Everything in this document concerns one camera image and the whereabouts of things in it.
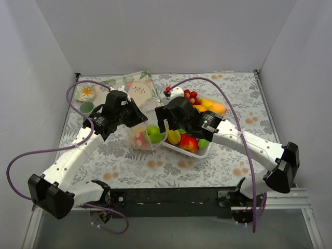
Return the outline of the yellow star fruit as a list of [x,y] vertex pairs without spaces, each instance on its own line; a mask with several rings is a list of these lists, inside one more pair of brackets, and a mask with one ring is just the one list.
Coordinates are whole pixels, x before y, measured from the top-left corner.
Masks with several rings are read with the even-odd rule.
[[177,145],[181,141],[181,134],[178,130],[168,130],[168,141],[172,145]]

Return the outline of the pink peach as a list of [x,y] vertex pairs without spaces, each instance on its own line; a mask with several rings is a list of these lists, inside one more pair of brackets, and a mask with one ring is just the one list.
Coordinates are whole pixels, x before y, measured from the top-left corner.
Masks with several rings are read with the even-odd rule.
[[134,131],[132,133],[132,143],[136,148],[139,149],[146,149],[147,147],[147,142],[145,139],[145,131]]

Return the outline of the green apple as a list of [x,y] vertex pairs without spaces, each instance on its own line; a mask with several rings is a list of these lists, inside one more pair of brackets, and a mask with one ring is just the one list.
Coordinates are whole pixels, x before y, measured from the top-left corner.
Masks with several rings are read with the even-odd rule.
[[148,126],[146,129],[146,134],[152,144],[157,144],[164,138],[164,135],[160,132],[158,126]]

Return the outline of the clear dotted zip bag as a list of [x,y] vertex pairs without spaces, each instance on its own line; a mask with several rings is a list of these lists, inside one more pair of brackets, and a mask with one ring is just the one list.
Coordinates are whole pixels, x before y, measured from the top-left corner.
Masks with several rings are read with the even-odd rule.
[[132,143],[132,133],[134,131],[141,131],[141,130],[145,131],[145,139],[147,142],[147,147],[146,147],[146,149],[141,149],[141,150],[154,150],[166,140],[167,134],[163,133],[163,135],[164,135],[163,140],[157,144],[152,144],[146,134],[146,129],[148,126],[158,126],[157,117],[155,114],[155,108],[159,107],[159,106],[162,106],[162,102],[157,103],[155,100],[147,101],[143,105],[140,106],[140,110],[148,118],[148,120],[146,122],[140,123],[132,128],[126,128],[127,134],[124,138],[124,144],[128,148],[139,149],[139,148],[136,148]]

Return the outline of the red yellow apple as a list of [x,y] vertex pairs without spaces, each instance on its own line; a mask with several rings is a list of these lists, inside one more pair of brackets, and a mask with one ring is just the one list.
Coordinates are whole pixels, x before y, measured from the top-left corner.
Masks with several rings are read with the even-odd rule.
[[197,140],[192,136],[188,136],[187,134],[181,134],[179,147],[180,149],[189,151],[191,153],[196,153],[199,149]]

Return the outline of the light green chayote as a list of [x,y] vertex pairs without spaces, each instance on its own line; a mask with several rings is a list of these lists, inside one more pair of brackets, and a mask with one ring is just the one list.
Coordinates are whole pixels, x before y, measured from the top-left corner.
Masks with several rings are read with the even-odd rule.
[[199,149],[206,149],[210,145],[210,142],[205,139],[199,139],[198,140],[198,147]]

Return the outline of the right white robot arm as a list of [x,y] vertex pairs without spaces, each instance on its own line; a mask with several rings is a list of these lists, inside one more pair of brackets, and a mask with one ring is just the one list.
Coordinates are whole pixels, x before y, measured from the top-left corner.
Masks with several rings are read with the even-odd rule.
[[210,110],[198,111],[181,96],[165,106],[156,107],[155,113],[160,131],[165,131],[166,121],[171,130],[184,129],[198,139],[249,154],[265,168],[255,174],[254,179],[243,178],[237,184],[233,196],[238,205],[249,205],[258,195],[268,191],[290,192],[300,165],[299,148],[295,143],[282,145],[240,131],[219,114]]

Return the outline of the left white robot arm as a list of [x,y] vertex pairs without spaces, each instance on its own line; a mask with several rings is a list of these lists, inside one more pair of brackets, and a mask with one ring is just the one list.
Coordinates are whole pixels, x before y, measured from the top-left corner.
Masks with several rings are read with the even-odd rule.
[[105,104],[94,110],[73,141],[73,148],[64,152],[58,160],[40,176],[33,174],[28,187],[34,204],[56,219],[64,218],[73,207],[92,203],[98,207],[109,205],[110,187],[91,180],[82,186],[71,182],[85,161],[104,143],[118,126],[131,128],[147,121],[134,100],[124,91],[112,90]]

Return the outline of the orange mango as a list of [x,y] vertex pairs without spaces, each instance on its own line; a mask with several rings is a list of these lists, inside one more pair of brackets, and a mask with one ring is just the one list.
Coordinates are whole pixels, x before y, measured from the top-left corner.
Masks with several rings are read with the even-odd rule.
[[194,107],[195,109],[197,109],[200,113],[201,113],[201,112],[205,112],[205,111],[208,110],[206,107],[204,107],[204,106],[202,106],[202,105],[193,105],[193,107]]

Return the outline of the red lychee bunch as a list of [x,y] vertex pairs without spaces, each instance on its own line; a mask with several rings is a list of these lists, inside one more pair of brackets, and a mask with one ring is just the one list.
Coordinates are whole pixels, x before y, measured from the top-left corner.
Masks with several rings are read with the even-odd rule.
[[189,89],[184,90],[184,98],[186,98],[191,105],[200,105],[202,103],[201,99],[198,97],[196,91],[190,91]]

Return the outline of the yellow bell pepper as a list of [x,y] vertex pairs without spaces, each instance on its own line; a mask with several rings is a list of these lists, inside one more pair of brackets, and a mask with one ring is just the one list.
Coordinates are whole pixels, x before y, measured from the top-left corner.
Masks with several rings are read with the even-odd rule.
[[214,101],[209,100],[209,99],[201,99],[201,105],[204,106],[205,108],[209,108],[211,105],[215,104]]

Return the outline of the pink and cream plate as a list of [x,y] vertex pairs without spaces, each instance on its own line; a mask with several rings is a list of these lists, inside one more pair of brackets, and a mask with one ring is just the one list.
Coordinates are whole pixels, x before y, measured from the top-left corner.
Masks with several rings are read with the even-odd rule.
[[149,85],[141,81],[131,81],[126,83],[129,87],[128,94],[130,98],[134,99],[138,107],[152,98],[152,89]]

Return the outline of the yellow orange round fruit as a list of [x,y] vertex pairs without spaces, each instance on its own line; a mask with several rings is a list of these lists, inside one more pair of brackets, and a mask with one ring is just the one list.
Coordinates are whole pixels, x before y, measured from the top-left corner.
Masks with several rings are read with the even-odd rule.
[[218,114],[222,117],[224,117],[226,112],[227,112],[226,106],[224,106],[222,104],[219,104],[219,103],[214,103],[214,104],[210,105],[208,107],[208,110],[212,111],[212,112],[214,112],[214,113],[216,113],[216,114]]

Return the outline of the green cup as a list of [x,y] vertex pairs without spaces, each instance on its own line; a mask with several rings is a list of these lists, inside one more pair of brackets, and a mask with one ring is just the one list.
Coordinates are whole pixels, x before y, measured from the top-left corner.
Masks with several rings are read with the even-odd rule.
[[90,101],[85,101],[81,103],[79,111],[86,116],[89,116],[94,110],[94,104]]

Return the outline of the white plastic fruit tray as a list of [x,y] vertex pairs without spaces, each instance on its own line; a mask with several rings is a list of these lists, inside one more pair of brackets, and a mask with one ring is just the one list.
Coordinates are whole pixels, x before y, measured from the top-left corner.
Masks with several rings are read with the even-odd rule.
[[[217,97],[214,97],[214,96],[211,96],[211,95],[199,92],[199,91],[198,91],[198,97],[200,99],[209,99],[209,100],[214,101],[215,103],[219,103],[219,104],[222,104],[222,105],[226,106],[226,102],[224,100],[220,100]],[[209,152],[212,150],[212,147],[214,146],[213,143],[210,143],[210,145],[209,145],[208,148],[206,148],[206,149],[198,149],[198,151],[196,153],[191,153],[189,151],[180,149],[179,144],[172,145],[171,143],[169,143],[168,139],[166,139],[166,141],[163,142],[162,145],[164,147],[167,147],[167,148],[171,149],[171,150],[174,150],[174,151],[182,153],[182,154],[184,154],[186,156],[194,157],[194,158],[197,158],[197,159],[204,159],[204,158],[206,158],[208,156]]]

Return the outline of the small floral bowl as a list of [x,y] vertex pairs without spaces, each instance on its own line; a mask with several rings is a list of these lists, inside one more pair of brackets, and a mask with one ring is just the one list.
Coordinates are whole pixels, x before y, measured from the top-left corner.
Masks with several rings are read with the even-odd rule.
[[75,91],[75,99],[78,102],[92,101],[96,96],[95,86],[89,85],[79,85]]

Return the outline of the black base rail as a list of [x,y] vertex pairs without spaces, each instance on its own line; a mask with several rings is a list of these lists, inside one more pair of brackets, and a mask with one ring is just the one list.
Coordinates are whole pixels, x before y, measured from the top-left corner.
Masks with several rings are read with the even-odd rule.
[[252,221],[253,201],[237,196],[231,187],[113,188],[106,205],[90,202],[94,208],[113,209],[126,217],[217,217],[241,223]]

